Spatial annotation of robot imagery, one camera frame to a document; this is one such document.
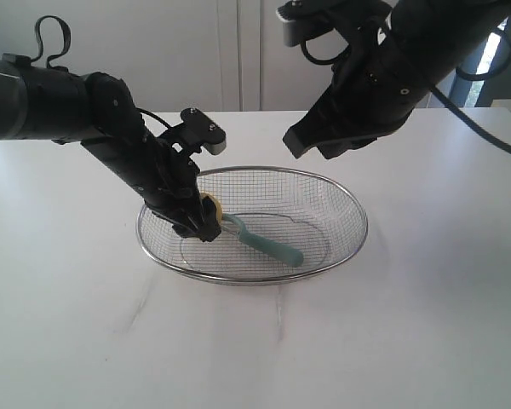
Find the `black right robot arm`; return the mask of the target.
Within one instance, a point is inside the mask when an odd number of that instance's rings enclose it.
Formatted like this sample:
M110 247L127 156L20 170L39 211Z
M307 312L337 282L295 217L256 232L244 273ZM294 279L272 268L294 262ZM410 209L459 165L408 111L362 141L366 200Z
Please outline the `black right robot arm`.
M404 125L417 103L511 15L511 1L290 1L278 8L289 47L328 32L347 43L326 61L330 86L289 127L295 157L336 158Z

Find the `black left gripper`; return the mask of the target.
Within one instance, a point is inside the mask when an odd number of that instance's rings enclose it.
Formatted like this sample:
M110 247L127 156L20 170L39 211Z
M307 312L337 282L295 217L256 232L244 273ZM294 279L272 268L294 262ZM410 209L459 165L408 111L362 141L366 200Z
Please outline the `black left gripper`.
M196 187L197 171L185 153L152 135L124 138L123 143L127 166L123 181L171 221L178 235L211 242L221 234L221 224L204 211Z

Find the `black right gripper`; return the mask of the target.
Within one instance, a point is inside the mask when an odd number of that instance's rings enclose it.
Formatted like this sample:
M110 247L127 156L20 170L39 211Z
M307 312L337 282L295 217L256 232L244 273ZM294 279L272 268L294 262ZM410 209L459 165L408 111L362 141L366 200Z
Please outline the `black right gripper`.
M335 17L349 42L331 85L283 142L295 158L317 148L325 159L398 130L428 87L416 72L428 57L433 16Z

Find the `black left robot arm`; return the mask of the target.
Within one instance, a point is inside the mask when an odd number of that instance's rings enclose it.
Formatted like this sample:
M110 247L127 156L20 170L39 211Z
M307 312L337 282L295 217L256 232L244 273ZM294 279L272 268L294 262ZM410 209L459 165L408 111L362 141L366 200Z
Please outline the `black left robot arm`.
M220 154L225 131L186 108L179 124L155 136L142 114L126 83L108 74L34 67L19 55L0 60L0 141L78 142L182 238L214 240L221 233L218 210L199 192L191 156Z

